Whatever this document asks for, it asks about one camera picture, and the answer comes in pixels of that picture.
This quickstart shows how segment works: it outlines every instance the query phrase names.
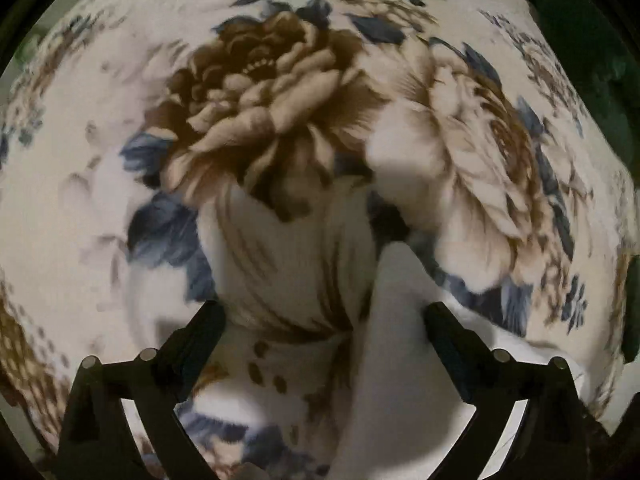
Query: dark green fabric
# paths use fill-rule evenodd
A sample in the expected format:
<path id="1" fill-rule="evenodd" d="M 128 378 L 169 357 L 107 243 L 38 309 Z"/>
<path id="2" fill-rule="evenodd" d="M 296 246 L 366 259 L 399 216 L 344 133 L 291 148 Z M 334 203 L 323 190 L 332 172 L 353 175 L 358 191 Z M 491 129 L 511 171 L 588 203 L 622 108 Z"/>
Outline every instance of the dark green fabric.
<path id="1" fill-rule="evenodd" d="M 538 25 L 612 149 L 640 183 L 640 66 L 591 0 L 529 0 Z M 640 348 L 640 264 L 626 280 L 623 352 Z"/>

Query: blanket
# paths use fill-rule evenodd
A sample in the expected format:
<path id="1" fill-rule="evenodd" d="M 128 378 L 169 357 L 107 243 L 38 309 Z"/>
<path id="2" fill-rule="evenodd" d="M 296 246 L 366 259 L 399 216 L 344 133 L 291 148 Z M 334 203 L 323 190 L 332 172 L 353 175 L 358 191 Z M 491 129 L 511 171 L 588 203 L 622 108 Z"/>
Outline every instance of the blanket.
<path id="1" fill-rule="evenodd" d="M 217 297 L 188 435 L 223 479 L 326 476 L 393 241 L 451 308 L 577 363 L 596 416 L 622 370 L 632 181 L 526 0 L 83 0 L 0 164 L 0 365 L 53 449 L 86 355 Z"/>

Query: brown peony print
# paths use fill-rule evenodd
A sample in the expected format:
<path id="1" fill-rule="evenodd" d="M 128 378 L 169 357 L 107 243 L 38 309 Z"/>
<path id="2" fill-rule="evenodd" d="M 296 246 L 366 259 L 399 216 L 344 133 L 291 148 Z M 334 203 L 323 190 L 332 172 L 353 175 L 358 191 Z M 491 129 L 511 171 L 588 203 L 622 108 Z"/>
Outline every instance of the brown peony print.
<path id="1" fill-rule="evenodd" d="M 507 275 L 539 282 L 552 211 L 516 110 L 446 46 L 384 49 L 368 67 L 395 97 L 367 145 L 379 192 L 411 227 L 438 231 L 437 262 L 472 292 Z"/>
<path id="2" fill-rule="evenodd" d="M 168 81 L 148 132 L 177 140 L 161 183 L 199 207 L 229 177 L 282 221 L 305 216 L 333 179 L 334 156 L 362 156 L 384 99 L 354 65 L 361 40 L 292 12 L 236 20 Z"/>

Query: floral fabric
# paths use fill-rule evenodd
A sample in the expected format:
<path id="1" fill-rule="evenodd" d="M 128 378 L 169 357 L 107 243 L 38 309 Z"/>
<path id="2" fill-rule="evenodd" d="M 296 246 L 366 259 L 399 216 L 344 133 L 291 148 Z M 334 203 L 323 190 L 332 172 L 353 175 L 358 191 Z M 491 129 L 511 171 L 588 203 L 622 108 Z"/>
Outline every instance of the floral fabric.
<path id="1" fill-rule="evenodd" d="M 620 371 L 631 180 L 524 0 L 84 0 L 0 161 L 0 364 L 53 447 L 82 358 L 157 348 L 217 296 L 178 418 L 220 478 L 324 477 L 393 240 L 582 365 L 596 414 Z"/>

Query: cream flower print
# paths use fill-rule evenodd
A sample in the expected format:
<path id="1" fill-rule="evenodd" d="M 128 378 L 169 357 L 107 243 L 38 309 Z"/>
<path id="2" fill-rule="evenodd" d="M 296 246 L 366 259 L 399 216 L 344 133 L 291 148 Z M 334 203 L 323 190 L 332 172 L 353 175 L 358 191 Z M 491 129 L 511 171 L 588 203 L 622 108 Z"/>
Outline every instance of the cream flower print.
<path id="1" fill-rule="evenodd" d="M 539 282 L 551 238 L 529 135 L 499 85 L 442 44 L 408 38 L 363 58 L 394 98 L 367 144 L 380 194 L 436 230 L 440 267 L 472 292 Z"/>
<path id="2" fill-rule="evenodd" d="M 168 82 L 146 130 L 177 140 L 162 186 L 198 208 L 228 177 L 282 221 L 306 216 L 333 179 L 334 156 L 363 156 L 384 100 L 354 66 L 361 40 L 292 12 L 236 20 Z"/>

